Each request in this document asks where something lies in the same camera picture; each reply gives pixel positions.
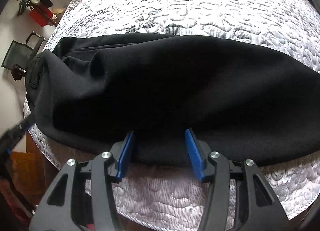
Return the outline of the black pants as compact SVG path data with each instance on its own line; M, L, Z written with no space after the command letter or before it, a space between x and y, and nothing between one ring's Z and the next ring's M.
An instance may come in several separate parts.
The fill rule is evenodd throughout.
M260 165L319 150L319 74L276 50L210 36L65 37L27 66L38 129L98 154L133 132L135 161L189 164L184 134Z

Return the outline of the black mesh chair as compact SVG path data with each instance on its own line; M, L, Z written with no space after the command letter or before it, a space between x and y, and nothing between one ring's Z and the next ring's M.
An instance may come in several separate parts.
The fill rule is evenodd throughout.
M33 48L28 45L32 37L39 39ZM38 54L43 42L47 41L44 36L34 30L29 34L25 43L13 40L4 57L2 67L11 71L11 76L15 81L21 81L26 76L29 61Z

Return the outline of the clothes rack with garments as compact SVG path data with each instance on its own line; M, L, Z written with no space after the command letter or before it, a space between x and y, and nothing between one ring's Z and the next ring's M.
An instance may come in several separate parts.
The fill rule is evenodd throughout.
M22 16L29 8L29 16L41 27L57 26L57 17L50 10L52 0L18 0L19 8L17 16Z

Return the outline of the grey quilted mattress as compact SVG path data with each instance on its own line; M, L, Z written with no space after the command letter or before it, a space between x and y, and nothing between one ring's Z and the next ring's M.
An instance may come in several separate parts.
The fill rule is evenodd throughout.
M272 48L319 71L319 13L307 0L72 0L46 48L63 37L206 35ZM196 230L207 186L189 170L134 166L113 187L120 215L155 230Z

